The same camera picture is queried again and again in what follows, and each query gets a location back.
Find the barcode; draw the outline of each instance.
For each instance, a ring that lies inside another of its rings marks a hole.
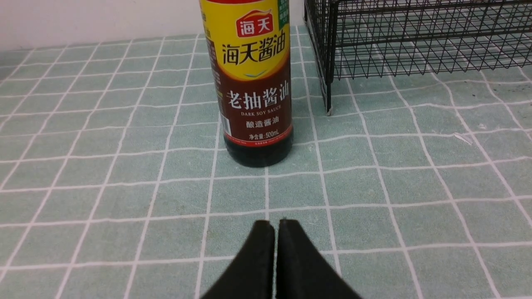
[[[231,125],[229,124],[229,120],[225,116],[223,116],[222,114],[220,114],[220,116],[222,117],[223,130],[227,133],[227,135],[232,136],[231,135]]]

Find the black wire rack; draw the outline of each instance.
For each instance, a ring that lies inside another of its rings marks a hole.
[[[532,64],[532,0],[305,0],[331,114],[334,79]]]

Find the white wall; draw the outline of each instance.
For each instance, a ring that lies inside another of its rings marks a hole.
[[[303,0],[290,0],[303,23]],[[0,51],[203,32],[198,0],[0,0]]]

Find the bottle bottom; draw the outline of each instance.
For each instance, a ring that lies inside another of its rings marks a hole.
[[[288,156],[294,142],[294,130],[285,139],[262,147],[238,145],[228,140],[225,134],[223,140],[226,143],[227,152],[237,163],[254,168],[267,167],[281,162]]]

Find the haitian logo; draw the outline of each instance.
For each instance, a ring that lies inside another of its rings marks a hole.
[[[254,37],[273,32],[271,10],[266,12],[254,10],[236,20],[238,37]]]

